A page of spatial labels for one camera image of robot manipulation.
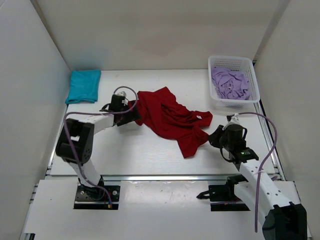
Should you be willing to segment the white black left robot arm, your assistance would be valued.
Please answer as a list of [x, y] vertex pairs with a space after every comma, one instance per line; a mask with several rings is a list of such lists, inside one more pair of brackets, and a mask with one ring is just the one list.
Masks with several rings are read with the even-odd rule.
[[105, 194], [103, 177], [92, 163], [94, 136], [108, 128], [119, 127], [140, 118], [138, 100], [129, 101], [125, 92], [113, 94], [111, 103], [98, 113], [69, 112], [63, 119], [63, 130], [55, 148], [58, 157], [75, 171], [81, 186], [93, 200]]

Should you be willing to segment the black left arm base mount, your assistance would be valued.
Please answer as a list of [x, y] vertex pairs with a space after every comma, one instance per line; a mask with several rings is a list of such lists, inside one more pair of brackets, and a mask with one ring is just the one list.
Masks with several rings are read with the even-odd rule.
[[78, 183], [73, 208], [75, 210], [118, 210], [120, 200], [120, 185], [107, 185], [104, 188], [92, 188]]

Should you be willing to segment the red t shirt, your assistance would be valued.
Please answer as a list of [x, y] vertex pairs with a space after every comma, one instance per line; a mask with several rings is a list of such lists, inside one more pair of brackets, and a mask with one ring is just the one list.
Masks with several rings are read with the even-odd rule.
[[209, 135], [203, 128], [210, 126], [211, 112], [188, 110], [167, 87], [154, 92], [139, 91], [137, 96], [140, 119], [135, 122], [146, 125], [164, 139], [176, 140], [184, 158], [193, 157], [208, 141]]

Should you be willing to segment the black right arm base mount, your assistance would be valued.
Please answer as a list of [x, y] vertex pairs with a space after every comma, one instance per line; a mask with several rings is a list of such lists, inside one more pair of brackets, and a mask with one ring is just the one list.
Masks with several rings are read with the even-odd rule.
[[211, 184], [196, 198], [210, 201], [211, 212], [247, 212], [249, 208], [235, 195], [235, 186], [248, 180], [241, 174], [228, 176], [225, 184]]

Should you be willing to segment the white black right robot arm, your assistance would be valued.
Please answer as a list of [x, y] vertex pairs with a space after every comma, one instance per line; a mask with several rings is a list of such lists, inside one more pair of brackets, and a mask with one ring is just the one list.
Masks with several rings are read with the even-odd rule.
[[247, 132], [239, 124], [219, 125], [208, 137], [211, 146], [228, 153], [225, 161], [239, 172], [227, 178], [223, 193], [228, 201], [239, 199], [254, 212], [255, 224], [261, 225], [266, 240], [306, 240], [305, 208], [285, 196], [264, 172], [258, 155], [247, 147]]

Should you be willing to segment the teal polo shirt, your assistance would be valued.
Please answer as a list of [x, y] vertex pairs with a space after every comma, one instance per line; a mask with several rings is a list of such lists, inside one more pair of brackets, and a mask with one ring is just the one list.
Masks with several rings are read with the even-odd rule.
[[65, 103], [69, 105], [81, 102], [97, 102], [101, 74], [99, 69], [73, 70]]

